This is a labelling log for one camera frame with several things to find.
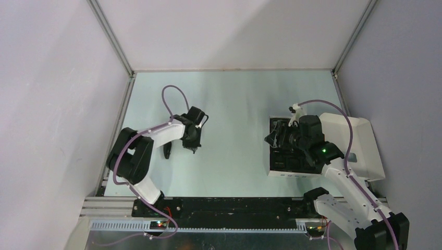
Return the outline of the white box lid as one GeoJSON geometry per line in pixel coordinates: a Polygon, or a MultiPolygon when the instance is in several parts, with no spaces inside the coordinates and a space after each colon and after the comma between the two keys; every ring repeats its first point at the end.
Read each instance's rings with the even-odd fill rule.
{"type": "MultiPolygon", "coordinates": [[[[325,140],[334,143],[344,154],[350,141],[350,129],[343,115],[323,113],[319,116],[325,140]]],[[[371,123],[365,118],[350,117],[353,140],[349,154],[349,168],[366,181],[385,179],[371,123]]]]}

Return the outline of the white box with black tray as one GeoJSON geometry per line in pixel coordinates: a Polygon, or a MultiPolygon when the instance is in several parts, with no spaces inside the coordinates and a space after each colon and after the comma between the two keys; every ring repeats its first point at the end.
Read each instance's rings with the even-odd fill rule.
{"type": "MultiPolygon", "coordinates": [[[[290,119],[270,118],[269,132],[271,132],[271,121],[273,120],[290,119]]],[[[269,169],[271,171],[284,172],[285,175],[291,177],[321,173],[325,165],[324,153],[321,150],[326,141],[319,117],[316,115],[302,116],[299,119],[299,129],[298,149],[275,149],[269,146],[269,169]]]]}

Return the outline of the black silver hair clipper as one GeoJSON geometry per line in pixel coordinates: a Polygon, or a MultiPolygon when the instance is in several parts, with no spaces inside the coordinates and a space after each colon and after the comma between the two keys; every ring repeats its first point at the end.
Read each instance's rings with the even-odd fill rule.
{"type": "Polygon", "coordinates": [[[163,146],[163,155],[165,159],[170,159],[172,147],[172,142],[168,142],[163,146]]]}

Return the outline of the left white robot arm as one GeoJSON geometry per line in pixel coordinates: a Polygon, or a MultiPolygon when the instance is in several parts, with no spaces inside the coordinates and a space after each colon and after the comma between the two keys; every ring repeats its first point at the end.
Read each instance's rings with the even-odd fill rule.
{"type": "Polygon", "coordinates": [[[187,113],[173,115],[172,120],[159,126],[138,132],[132,128],[120,131],[105,163],[105,166],[124,179],[123,185],[146,201],[144,209],[152,217],[158,217],[165,210],[161,200],[164,193],[148,176],[154,149],[162,148],[166,159],[170,157],[173,141],[181,141],[182,147],[193,153],[201,147],[202,128],[209,116],[192,106],[187,113]]]}

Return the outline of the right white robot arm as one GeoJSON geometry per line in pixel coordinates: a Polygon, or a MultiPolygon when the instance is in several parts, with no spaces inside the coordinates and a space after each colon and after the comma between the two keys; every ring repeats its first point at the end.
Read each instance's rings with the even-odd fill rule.
{"type": "Polygon", "coordinates": [[[345,232],[356,249],[406,249],[410,223],[401,212],[384,205],[367,182],[385,178],[371,124],[363,118],[323,113],[271,117],[268,174],[323,177],[347,201],[339,204],[328,190],[304,194],[304,213],[319,215],[345,232]]]}

